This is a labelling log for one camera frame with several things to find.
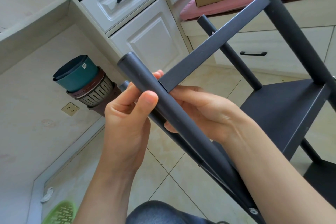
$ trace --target right hand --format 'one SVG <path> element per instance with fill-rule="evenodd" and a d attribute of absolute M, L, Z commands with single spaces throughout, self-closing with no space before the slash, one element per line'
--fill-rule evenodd
<path fill-rule="evenodd" d="M 203 133 L 223 144 L 228 138 L 241 136 L 241 127 L 250 118 L 226 98 L 206 93 L 196 86 L 177 86 L 170 94 L 191 117 Z M 177 133 L 168 122 L 165 128 Z"/>

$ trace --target forearm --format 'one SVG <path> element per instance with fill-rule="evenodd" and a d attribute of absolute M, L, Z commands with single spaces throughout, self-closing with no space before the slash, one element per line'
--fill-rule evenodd
<path fill-rule="evenodd" d="M 125 224 L 133 178 L 98 165 L 73 224 Z"/>
<path fill-rule="evenodd" d="M 268 224 L 336 223 L 336 210 L 294 169 L 274 143 L 247 118 L 223 147 Z"/>

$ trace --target tiled floor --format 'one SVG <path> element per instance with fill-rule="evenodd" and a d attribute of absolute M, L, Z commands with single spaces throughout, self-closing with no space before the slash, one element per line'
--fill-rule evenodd
<path fill-rule="evenodd" d="M 297 80 L 263 73 L 255 75 L 263 84 Z M 208 92 L 227 97 L 238 106 L 252 92 L 236 70 L 205 65 L 193 72 L 183 85 L 201 86 Z M 334 163 L 336 163 L 335 121 L 336 113 L 326 103 L 306 136 L 323 159 Z M 52 186 L 54 194 L 43 206 L 43 218 L 61 200 L 69 199 L 77 206 L 80 205 L 99 160 L 102 142 L 103 131 L 46 184 L 45 189 Z M 303 174 L 311 161 L 299 148 L 291 162 Z M 213 222 L 225 220 L 230 224 L 254 223 L 154 123 L 144 162 L 132 186 L 128 212 L 147 200 L 160 200 L 181 211 L 208 218 Z"/>

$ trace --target step stool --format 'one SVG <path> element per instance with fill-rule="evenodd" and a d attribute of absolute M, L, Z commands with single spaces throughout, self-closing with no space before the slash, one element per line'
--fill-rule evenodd
<path fill-rule="evenodd" d="M 263 86 L 227 43 L 263 10 L 311 79 Z M 150 118 L 257 223 L 265 223 L 223 147 L 211 142 L 169 95 L 174 87 L 220 49 L 254 89 L 241 109 L 259 124 L 288 160 L 299 146 L 302 147 L 313 161 L 304 178 L 336 207 L 336 164 L 322 160 L 305 139 L 326 100 L 336 110 L 336 82 L 281 0 L 254 0 L 219 30 L 204 15 L 198 23 L 209 38 L 159 80 L 133 52 L 118 62 L 119 68 L 140 91 L 157 93 L 159 102 Z M 167 131 L 164 128 L 166 121 L 179 133 Z"/>

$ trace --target hand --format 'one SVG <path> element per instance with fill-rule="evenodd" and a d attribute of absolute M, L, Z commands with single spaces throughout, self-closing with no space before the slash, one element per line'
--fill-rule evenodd
<path fill-rule="evenodd" d="M 163 72 L 153 75 L 159 79 Z M 105 135 L 100 170 L 135 175 L 145 155 L 151 123 L 147 116 L 158 102 L 152 91 L 142 94 L 135 85 L 128 88 L 105 108 Z"/>
<path fill-rule="evenodd" d="M 239 133 L 239 124 L 250 119 L 228 99 L 206 93 L 200 87 L 177 86 L 170 94 L 207 137 L 221 144 Z M 165 128 L 177 133 L 168 122 Z"/>

